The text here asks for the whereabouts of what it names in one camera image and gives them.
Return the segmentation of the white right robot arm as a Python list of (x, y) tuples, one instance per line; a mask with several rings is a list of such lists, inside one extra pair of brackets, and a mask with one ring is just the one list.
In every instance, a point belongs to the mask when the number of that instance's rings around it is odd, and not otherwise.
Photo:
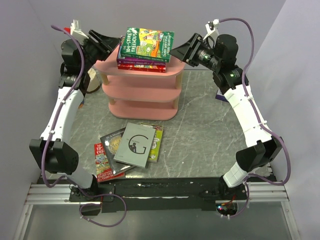
[(219, 35), (210, 47), (195, 33), (169, 52), (192, 67), (202, 65), (212, 71), (214, 83), (231, 105), (244, 133), (246, 148), (236, 153), (235, 164), (220, 179), (218, 193), (226, 200), (236, 194), (236, 187), (249, 174), (272, 162), (282, 149), (280, 141), (265, 130), (267, 126), (254, 102), (249, 81), (236, 65), (238, 49), (232, 35)]

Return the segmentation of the purple 117-storey treehouse book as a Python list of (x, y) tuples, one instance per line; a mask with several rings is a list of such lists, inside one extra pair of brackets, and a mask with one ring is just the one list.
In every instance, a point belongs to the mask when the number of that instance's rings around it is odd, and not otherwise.
[(118, 64), (151, 65), (151, 66), (165, 66), (167, 64), (166, 62), (161, 62), (161, 61), (122, 56), (121, 49), (122, 49), (122, 45), (119, 46), (117, 57), (116, 57), (116, 62)]

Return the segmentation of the grey Great Gatsby book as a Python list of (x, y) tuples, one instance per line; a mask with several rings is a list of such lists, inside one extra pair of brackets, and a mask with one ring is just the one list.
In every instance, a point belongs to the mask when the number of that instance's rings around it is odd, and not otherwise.
[(156, 130), (140, 124), (128, 123), (122, 135), (114, 160), (145, 168)]

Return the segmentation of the red 156-storey treehouse book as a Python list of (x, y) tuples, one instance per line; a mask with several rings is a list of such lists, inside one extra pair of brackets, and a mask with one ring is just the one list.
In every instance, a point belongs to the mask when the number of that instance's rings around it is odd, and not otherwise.
[(139, 65), (139, 64), (118, 64), (119, 70), (140, 71), (140, 72), (154, 72), (166, 73), (167, 68), (165, 65)]

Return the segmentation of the green 104-storey treehouse book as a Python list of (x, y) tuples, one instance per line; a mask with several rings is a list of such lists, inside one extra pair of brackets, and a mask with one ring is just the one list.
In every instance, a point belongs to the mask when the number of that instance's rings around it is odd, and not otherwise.
[(123, 57), (169, 63), (174, 38), (173, 31), (129, 27), (120, 54)]

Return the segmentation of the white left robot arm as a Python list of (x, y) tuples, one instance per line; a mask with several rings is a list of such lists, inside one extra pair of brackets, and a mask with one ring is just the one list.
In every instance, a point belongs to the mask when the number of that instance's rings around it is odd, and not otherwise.
[(97, 61), (105, 61), (121, 39), (94, 30), (81, 36), (65, 29), (62, 32), (69, 39), (60, 46), (63, 61), (57, 100), (45, 130), (38, 139), (31, 139), (29, 149), (48, 188), (66, 180), (86, 200), (93, 201), (99, 195), (98, 181), (93, 174), (79, 166), (79, 154), (69, 145), (71, 128), (90, 83), (88, 71)]

